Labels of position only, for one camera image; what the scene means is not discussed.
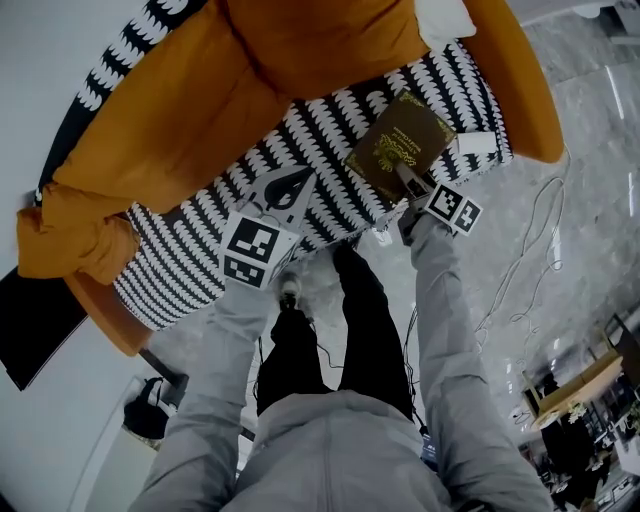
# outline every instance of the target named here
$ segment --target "gray jacket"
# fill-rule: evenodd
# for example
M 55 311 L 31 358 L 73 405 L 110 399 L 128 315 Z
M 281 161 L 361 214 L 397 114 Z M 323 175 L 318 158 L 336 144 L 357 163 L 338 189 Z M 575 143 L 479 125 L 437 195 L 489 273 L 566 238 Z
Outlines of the gray jacket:
M 199 369 L 130 510 L 435 512 L 473 500 L 496 511 L 551 510 L 491 401 L 451 237 L 429 216 L 412 234 L 420 386 L 439 476 L 419 459 L 421 437 L 402 414 L 340 391 L 292 395 L 267 409 L 236 479 L 240 411 L 272 299 L 229 282 Z

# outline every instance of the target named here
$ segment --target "black pants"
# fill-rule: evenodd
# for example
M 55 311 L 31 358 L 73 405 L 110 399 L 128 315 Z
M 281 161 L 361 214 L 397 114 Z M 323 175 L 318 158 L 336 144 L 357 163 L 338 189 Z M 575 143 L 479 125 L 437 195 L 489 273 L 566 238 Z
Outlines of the black pants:
M 333 257 L 345 297 L 347 352 L 339 389 L 394 406 L 412 420 L 413 406 L 398 331 L 382 284 L 349 246 Z M 285 310 L 271 331 L 275 347 L 258 375 L 258 415 L 290 394 L 332 392 L 322 381 L 316 334 L 304 313 Z

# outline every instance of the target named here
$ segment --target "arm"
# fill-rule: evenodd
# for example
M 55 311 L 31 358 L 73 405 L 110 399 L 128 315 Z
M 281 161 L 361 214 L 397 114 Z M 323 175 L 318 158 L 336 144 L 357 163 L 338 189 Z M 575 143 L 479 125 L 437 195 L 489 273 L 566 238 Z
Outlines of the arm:
M 220 510 L 231 498 L 255 340 L 265 328 L 268 292 L 231 280 L 213 306 L 204 345 L 178 414 L 131 512 Z
M 440 476 L 454 502 L 496 511 L 551 510 L 549 493 L 511 442 L 476 351 L 452 237 L 424 215 L 411 233 L 420 388 Z

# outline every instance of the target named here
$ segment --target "book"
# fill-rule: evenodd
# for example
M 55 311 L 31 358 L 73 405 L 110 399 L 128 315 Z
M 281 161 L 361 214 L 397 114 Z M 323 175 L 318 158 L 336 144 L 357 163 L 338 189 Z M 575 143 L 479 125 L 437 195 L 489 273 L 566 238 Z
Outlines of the book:
M 426 174 L 455 137 L 455 131 L 426 102 L 405 90 L 380 114 L 344 163 L 395 204 L 406 194 L 395 171 L 398 161 L 432 181 Z

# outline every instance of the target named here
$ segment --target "marble floor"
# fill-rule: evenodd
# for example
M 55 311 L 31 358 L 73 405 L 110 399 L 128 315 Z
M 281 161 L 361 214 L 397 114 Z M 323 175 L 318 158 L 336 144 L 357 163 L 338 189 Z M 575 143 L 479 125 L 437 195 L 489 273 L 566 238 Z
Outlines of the marble floor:
M 567 15 L 526 29 L 551 85 L 571 161 L 544 165 L 517 157 L 508 167 L 462 185 L 464 193 L 484 207 L 472 235 L 456 239 L 472 321 L 478 325 L 519 255 L 536 195 L 551 178 L 565 180 L 558 235 L 551 240 L 552 227 L 547 227 L 523 259 L 502 306 L 486 323 L 486 339 L 484 332 L 479 333 L 492 393 L 518 440 L 535 435 L 528 431 L 526 417 L 517 421 L 510 417 L 521 403 L 522 369 L 535 373 L 549 365 L 561 379 L 571 378 L 589 362 L 586 348 L 597 337 L 595 326 L 640 298 L 640 212 L 636 211 L 640 208 L 640 49 L 611 44 L 606 37 L 608 24 L 603 16 L 586 20 Z M 533 233 L 540 231 L 558 188 L 556 181 L 540 197 Z M 561 195 L 556 197 L 552 217 L 557 218 Z M 387 235 L 391 243 L 381 245 L 373 233 L 367 233 L 359 252 L 384 284 L 404 338 L 413 308 L 415 274 L 397 228 L 390 226 Z M 513 322 L 513 315 L 531 304 L 542 273 L 557 261 L 562 263 L 546 272 L 528 316 Z M 339 365 L 346 324 L 337 275 L 323 253 L 298 265 L 298 271 L 319 342 L 331 354 L 333 365 Z M 274 304 L 270 325 L 276 315 Z M 150 348 L 167 364 L 188 372 L 197 347 L 207 341 L 205 317 L 206 312 L 195 313 L 173 329 L 157 333 Z M 266 356 L 272 345 L 268 335 L 263 339 Z M 417 368 L 415 333 L 409 353 Z M 324 353 L 320 358 L 325 383 L 337 387 L 340 370 L 329 367 Z M 255 421 L 251 389 L 257 367 L 255 359 L 243 414 L 248 425 Z

